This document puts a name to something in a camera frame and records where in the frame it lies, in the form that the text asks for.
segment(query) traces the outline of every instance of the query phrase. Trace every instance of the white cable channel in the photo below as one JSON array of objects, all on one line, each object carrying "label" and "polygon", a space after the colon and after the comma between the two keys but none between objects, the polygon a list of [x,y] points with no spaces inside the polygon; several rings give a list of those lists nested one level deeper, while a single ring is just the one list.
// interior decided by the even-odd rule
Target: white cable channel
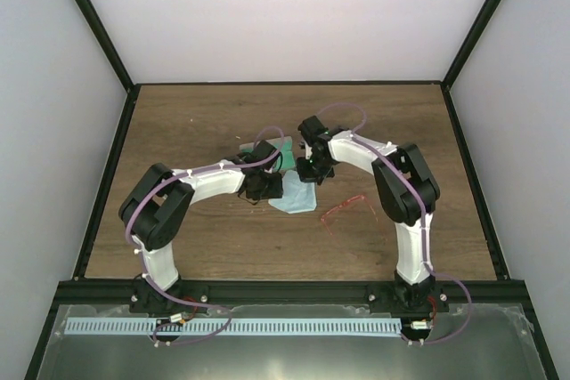
[{"label": "white cable channel", "polygon": [[[156,318],[68,318],[64,334],[71,336],[148,336]],[[164,327],[158,336],[204,336],[219,329],[226,319],[192,319],[183,326]],[[220,336],[373,336],[399,337],[399,319],[233,319]]]}]

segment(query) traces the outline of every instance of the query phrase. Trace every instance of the red wire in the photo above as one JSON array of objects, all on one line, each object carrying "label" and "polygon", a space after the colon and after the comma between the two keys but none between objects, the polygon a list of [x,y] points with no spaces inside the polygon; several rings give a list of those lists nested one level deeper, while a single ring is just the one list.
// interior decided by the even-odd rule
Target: red wire
[{"label": "red wire", "polygon": [[436,314],[437,314],[436,300],[431,295],[429,295],[427,297],[427,300],[431,303],[432,311],[434,313],[431,317],[431,320],[433,322],[432,327],[435,327],[436,326]]},{"label": "red wire", "polygon": [[[194,300],[192,297],[184,297],[183,300],[187,301],[187,302],[192,302],[192,303],[197,303],[196,300]],[[194,319],[194,316],[196,316],[196,312],[198,311],[198,306],[194,306],[194,310],[192,311],[192,315],[190,315],[190,317],[188,319],[186,319],[186,322],[188,322],[191,319]]]}]

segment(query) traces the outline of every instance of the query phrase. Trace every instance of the cable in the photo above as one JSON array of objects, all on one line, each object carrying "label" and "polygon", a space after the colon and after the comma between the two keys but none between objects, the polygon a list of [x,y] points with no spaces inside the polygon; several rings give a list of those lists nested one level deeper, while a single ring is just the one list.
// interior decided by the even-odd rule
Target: cable
[{"label": "cable", "polygon": [[356,133],[356,131],[361,129],[364,126],[364,124],[366,124],[366,121],[368,120],[368,117],[366,116],[366,112],[358,104],[354,104],[352,102],[333,102],[332,104],[329,104],[328,106],[323,107],[322,109],[317,111],[316,116],[321,115],[322,113],[324,113],[325,111],[327,111],[329,109],[335,109],[337,107],[352,107],[352,108],[360,110],[360,112],[362,113],[362,122],[353,128],[353,133]]},{"label": "cable", "polygon": [[437,315],[436,299],[434,297],[432,297],[431,295],[429,295],[427,297],[427,300],[431,304],[431,310],[432,310],[431,325],[432,325],[432,327],[435,327],[436,326],[436,315]]},{"label": "cable", "polygon": [[[196,300],[194,300],[192,297],[189,297],[189,296],[183,298],[183,300],[186,301],[186,302],[194,302],[194,303],[197,303]],[[194,310],[192,311],[192,315],[190,315],[190,317],[189,317],[188,319],[186,319],[186,322],[188,322],[188,321],[194,319],[194,317],[196,316],[196,312],[197,312],[197,311],[198,311],[198,306],[194,306]]]},{"label": "cable", "polygon": [[[434,276],[435,278],[445,278],[445,279],[448,279],[448,280],[455,282],[463,290],[463,292],[465,293],[465,296],[467,297],[468,313],[467,313],[467,317],[465,318],[465,321],[463,322],[463,325],[461,325],[461,327],[459,327],[457,330],[453,331],[452,333],[450,333],[447,336],[437,338],[436,340],[431,340],[431,341],[425,342],[423,344],[438,344],[438,343],[446,342],[446,341],[450,340],[451,338],[454,338],[455,336],[458,336],[459,334],[461,334],[463,332],[463,330],[467,327],[468,323],[471,321],[471,313],[473,311],[473,301],[471,300],[471,294],[469,293],[469,290],[467,289],[467,287],[465,287],[465,285],[463,285],[463,283],[459,279],[456,279],[453,276],[447,275],[445,273],[436,273],[431,268],[431,266],[427,262],[427,259],[428,259],[428,236],[426,233],[426,215],[428,213],[426,212],[426,206],[425,206],[423,200],[421,200],[421,197],[418,194],[418,192],[413,188],[413,186],[408,182],[408,180],[406,180],[406,178],[402,175],[402,173],[400,171],[398,171],[398,169],[392,164],[392,162],[390,162],[384,155],[382,155],[373,146],[370,146],[370,144],[366,143],[365,141],[359,140],[357,137],[358,137],[358,135],[353,135],[353,137],[352,137],[353,141],[356,142],[357,144],[360,144],[365,149],[368,149],[372,153],[374,153],[378,157],[378,159],[380,159],[380,161],[384,165],[386,165],[388,167],[388,169],[395,174],[396,177],[398,177],[398,179],[402,182],[402,184],[406,187],[406,189],[411,193],[411,195],[416,200],[416,202],[418,202],[419,210],[421,212],[421,217],[420,217],[421,253],[422,253],[421,255],[422,255],[422,259],[423,259],[422,262],[424,263],[424,266],[426,267],[427,272],[430,275]],[[403,338],[404,338],[404,340],[407,340],[408,342],[411,341],[407,337],[403,337]]]},{"label": "cable", "polygon": [[278,173],[281,170],[281,167],[283,166],[283,152],[281,151],[279,153],[279,166],[277,167],[277,169],[275,169],[275,171],[273,171],[274,173]]},{"label": "cable", "polygon": [[[220,327],[218,330],[214,331],[213,333],[206,334],[205,336],[202,336],[202,337],[200,337],[200,338],[195,338],[195,339],[193,339],[193,340],[184,340],[183,342],[178,342],[178,341],[175,341],[175,342],[166,342],[165,345],[166,345],[166,346],[182,346],[182,345],[185,345],[185,344],[193,344],[193,343],[203,342],[203,341],[208,340],[208,339],[210,339],[210,338],[212,338],[212,337],[214,337],[214,336],[217,336],[219,333],[221,333],[222,331],[224,331],[224,330],[230,325],[230,322],[231,322],[231,321],[232,321],[232,318],[228,318],[228,320],[225,322],[225,324],[224,324],[222,327]],[[160,343],[160,340],[159,340],[159,338],[158,338],[158,336],[157,336],[157,334],[159,333],[159,331],[160,331],[161,329],[163,329],[163,328],[172,327],[172,326],[180,327],[178,324],[175,324],[174,322],[166,322],[166,323],[164,323],[164,324],[158,325],[158,326],[154,329],[154,331],[152,332],[152,341],[154,342],[154,345],[155,345],[156,347],[159,347],[158,344]]]},{"label": "cable", "polygon": [[261,192],[259,193],[259,199],[256,199],[254,202],[251,202],[250,200],[248,200],[247,197],[245,197],[245,198],[242,198],[242,197],[241,197],[241,195],[243,194],[243,192],[244,192],[245,190],[238,191],[238,198],[240,198],[241,200],[245,200],[245,201],[248,202],[250,205],[255,206],[255,205],[257,205],[257,204],[261,201],[261,195],[263,195],[263,194],[265,193],[265,191],[267,190],[268,187],[269,187],[269,182],[266,182],[264,189],[261,190]]},{"label": "cable", "polygon": [[[275,129],[279,132],[280,137],[281,137],[281,146],[279,147],[278,150],[276,150],[274,153],[272,153],[271,156],[267,157],[266,159],[260,160],[258,162],[253,162],[251,164],[243,164],[243,165],[227,165],[227,164],[213,164],[213,165],[209,165],[209,166],[203,166],[197,169],[192,170],[192,175],[196,175],[196,174],[204,174],[206,172],[209,171],[215,171],[215,170],[219,170],[220,168],[222,169],[243,169],[243,168],[251,168],[251,167],[255,167],[255,166],[261,166],[266,164],[268,161],[276,158],[277,156],[279,156],[279,153],[281,153],[281,149],[283,148],[283,145],[285,144],[285,135],[283,133],[283,131],[278,127],[278,126],[266,126],[257,137],[260,137],[263,133],[265,133],[267,130],[269,129]],[[214,331],[211,334],[208,334],[206,336],[202,336],[199,339],[196,340],[190,340],[190,341],[184,341],[184,342],[180,342],[180,343],[176,343],[176,345],[180,345],[180,344],[191,344],[191,343],[197,343],[197,342],[201,342],[203,340],[206,340],[210,337],[216,336],[217,334],[221,333],[222,331],[224,331],[232,322],[232,314],[230,313],[230,311],[222,306],[218,306],[215,304],[207,304],[207,303],[196,303],[196,302],[189,302],[189,301],[184,301],[181,300],[179,298],[176,298],[170,294],[168,294],[167,292],[165,292],[164,290],[162,290],[155,282],[154,280],[152,280],[151,275],[149,274],[149,272],[146,269],[146,266],[144,264],[144,257],[143,257],[143,250],[144,247],[143,245],[139,245],[137,244],[134,240],[133,240],[133,226],[134,223],[136,222],[136,219],[138,218],[139,214],[141,213],[141,211],[144,209],[144,207],[151,201],[152,198],[154,198],[162,189],[164,189],[166,186],[168,186],[169,184],[176,182],[180,179],[186,178],[188,177],[188,172],[184,171],[182,173],[179,174],[175,174],[170,178],[167,178],[166,180],[164,180],[163,182],[159,183],[154,189],[152,189],[148,195],[146,195],[141,203],[138,205],[138,207],[133,211],[133,214],[131,215],[131,218],[129,219],[129,221],[126,224],[126,228],[125,228],[125,240],[127,243],[133,245],[136,247],[135,249],[135,253],[139,254],[141,262],[142,262],[142,277],[144,279],[146,279],[146,281],[149,283],[149,285],[156,291],[158,292],[160,295],[162,295],[163,297],[165,297],[167,300],[170,300],[172,302],[184,305],[184,306],[190,306],[190,307],[203,307],[206,309],[215,309],[215,310],[220,310],[220,311],[225,311],[228,313],[228,320],[225,322],[225,324],[223,324],[219,329],[217,329],[216,331]]]}]

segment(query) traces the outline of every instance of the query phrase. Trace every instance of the black metal frame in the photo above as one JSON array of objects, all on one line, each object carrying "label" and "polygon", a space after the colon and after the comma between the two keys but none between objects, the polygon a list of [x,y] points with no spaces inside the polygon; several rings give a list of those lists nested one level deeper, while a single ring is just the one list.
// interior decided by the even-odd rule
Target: black metal frame
[{"label": "black metal frame", "polygon": [[[487,209],[485,198],[479,185],[476,171],[469,155],[468,146],[461,131],[460,121],[453,107],[450,88],[473,51],[479,37],[491,19],[501,0],[485,0],[481,11],[471,27],[463,45],[453,61],[443,82],[440,81],[366,81],[366,82],[247,82],[247,83],[189,83],[189,84],[149,84],[149,85],[440,85],[445,105],[448,109],[453,131],[460,150],[461,158],[466,169],[469,185],[476,203],[476,210],[481,221],[484,235],[493,261],[497,276],[496,281],[466,281],[474,303],[519,303],[526,317],[533,323],[533,339],[540,353],[541,362],[549,379],[558,379],[558,375],[525,282],[513,280],[501,252],[501,246],[494,231],[493,223]],[[55,293],[52,306],[48,312],[44,328],[38,340],[36,350],[29,364],[26,379],[34,379],[39,372],[53,323],[60,305],[64,304],[132,304],[131,296],[136,284],[129,279],[86,279],[86,266],[93,249],[94,239],[99,229],[102,212],[109,196],[110,186],[117,169],[118,160],[126,138],[126,133],[134,112],[136,100],[141,85],[134,85],[125,66],[115,50],[109,35],[99,19],[90,0],[76,0],[81,12],[89,23],[95,37],[99,41],[111,66],[126,89],[127,97],[123,113],[118,125],[110,155],[105,166],[101,185],[94,203],[94,209],[89,220],[81,252],[74,270],[74,279],[61,282]],[[365,304],[372,311],[391,311],[394,315],[393,304],[382,296],[393,286],[392,282],[288,282],[288,281],[189,281],[183,280],[183,287],[207,293],[208,301],[224,305],[239,305],[244,303],[336,303],[336,304]],[[447,303],[464,303],[462,290],[451,282],[438,282],[438,287],[448,297]],[[370,294],[378,297],[369,301]]]}]

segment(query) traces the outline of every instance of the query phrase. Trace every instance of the purple tube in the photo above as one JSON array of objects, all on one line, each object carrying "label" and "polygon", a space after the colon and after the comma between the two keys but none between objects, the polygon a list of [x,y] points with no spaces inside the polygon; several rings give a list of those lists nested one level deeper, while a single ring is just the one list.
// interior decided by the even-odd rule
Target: purple tube
[{"label": "purple tube", "polygon": [[[268,161],[276,158],[277,156],[279,156],[279,153],[281,152],[281,149],[283,148],[283,144],[285,143],[285,135],[283,134],[283,131],[278,127],[278,126],[266,126],[260,133],[259,135],[256,137],[256,140],[258,138],[261,137],[261,135],[265,132],[268,131],[269,129],[275,129],[279,132],[280,137],[281,137],[281,146],[279,147],[278,150],[276,150],[271,156],[267,157],[264,160],[258,161],[258,162],[254,162],[251,164],[244,164],[244,165],[224,165],[223,168],[227,168],[227,169],[243,169],[243,168],[250,168],[250,167],[255,167],[255,166],[261,166],[266,164]],[[220,165],[219,164],[213,164],[213,165],[209,165],[209,166],[202,166],[200,168],[194,169],[192,170],[192,174],[204,174],[208,171],[214,171],[214,170],[218,170],[220,169]],[[125,240],[127,243],[134,245],[135,247],[137,247],[137,249],[139,250],[143,250],[143,246],[139,246],[137,245],[136,242],[134,242],[133,240],[133,226],[134,226],[134,222],[136,222],[136,219],[138,218],[139,214],[141,213],[141,211],[144,209],[144,207],[149,203],[149,201],[154,198],[157,193],[159,193],[162,189],[164,189],[167,185],[171,184],[172,182],[176,182],[182,178],[186,178],[188,176],[187,172],[183,172],[183,173],[179,173],[179,174],[175,174],[170,178],[167,178],[165,181],[161,182],[159,185],[157,185],[154,189],[152,189],[148,195],[146,195],[141,203],[139,204],[139,206],[133,211],[133,215],[131,215],[131,218],[129,219],[129,221],[126,224],[126,228],[125,228]],[[227,308],[224,308],[223,306],[217,306],[215,304],[207,304],[207,303],[195,303],[195,302],[188,302],[186,300],[181,300],[179,298],[173,297],[172,295],[168,294],[167,292],[165,292],[164,290],[160,289],[160,287],[154,282],[154,280],[152,280],[151,276],[149,275],[149,272],[146,271],[146,267],[144,266],[144,260],[143,260],[143,256],[141,255],[141,262],[142,262],[142,270],[143,270],[143,274],[146,274],[146,281],[149,283],[149,285],[155,290],[157,291],[159,294],[161,294],[163,297],[165,297],[168,300],[171,300],[175,303],[178,304],[182,304],[185,306],[190,306],[190,307],[203,307],[203,308],[208,308],[208,309],[215,309],[215,310],[221,310],[224,311],[226,313],[228,313],[228,320],[225,322],[225,324],[223,324],[218,330],[214,331],[211,334],[208,334],[207,336],[202,336],[199,339],[196,340],[189,340],[189,341],[183,341],[183,342],[175,342],[172,343],[173,345],[181,345],[181,344],[191,344],[191,343],[197,343],[197,342],[201,342],[204,340],[207,340],[219,333],[221,333],[222,331],[224,331],[226,328],[228,328],[228,326],[230,325],[230,323],[232,322],[232,315],[230,313],[230,311]],[[153,338],[155,340],[155,343],[158,343],[157,341],[157,337],[156,334],[159,331],[160,327],[158,327],[154,333],[153,333]]]},{"label": "purple tube", "polygon": [[[390,162],[378,150],[376,150],[374,147],[370,146],[370,144],[366,143],[365,141],[359,140],[358,135],[353,136],[353,141],[356,142],[357,144],[360,144],[365,149],[368,149],[372,153],[374,153],[378,157],[378,159],[380,159],[380,161],[384,165],[386,165],[388,167],[388,169],[395,174],[396,177],[398,177],[398,179],[402,182],[402,184],[406,187],[406,189],[411,193],[413,198],[416,199],[416,201],[418,202],[419,210],[421,211],[421,217],[420,217],[421,256],[423,259],[423,263],[426,266],[427,272],[430,275],[434,276],[435,278],[448,279],[448,280],[455,282],[463,290],[463,292],[465,293],[465,296],[467,297],[468,313],[467,313],[467,317],[465,318],[465,322],[463,322],[461,327],[459,327],[457,330],[453,331],[452,333],[450,333],[447,336],[437,338],[436,340],[431,340],[429,342],[425,342],[424,344],[438,344],[438,343],[446,342],[446,341],[454,338],[455,336],[458,336],[459,334],[461,334],[463,332],[463,330],[467,327],[468,323],[471,321],[471,313],[473,312],[473,301],[471,299],[471,294],[469,293],[469,290],[467,289],[467,287],[465,287],[465,285],[459,279],[456,279],[453,276],[447,275],[445,273],[436,273],[428,264],[428,262],[427,262],[427,259],[428,259],[428,236],[426,233],[426,215],[427,215],[427,213],[426,213],[426,206],[424,205],[423,201],[421,200],[421,197],[419,196],[418,192],[411,186],[411,184],[408,182],[408,180],[406,180],[406,178],[402,175],[402,173],[400,171],[398,171],[398,169],[392,164],[392,162]],[[410,340],[405,336],[403,336],[403,339],[405,341],[410,342]]]},{"label": "purple tube", "polygon": [[317,112],[316,116],[321,115],[322,113],[324,113],[325,111],[329,110],[329,109],[335,109],[337,107],[352,107],[354,109],[358,109],[360,110],[360,112],[362,113],[362,121],[360,124],[358,124],[357,126],[355,126],[353,128],[353,133],[356,133],[356,131],[358,131],[359,129],[361,129],[364,124],[366,124],[366,120],[368,120],[368,117],[366,116],[366,112],[364,111],[364,109],[362,107],[360,107],[358,104],[354,104],[352,102],[333,102],[332,104],[329,104],[326,107],[323,107],[322,109],[320,109]]}]

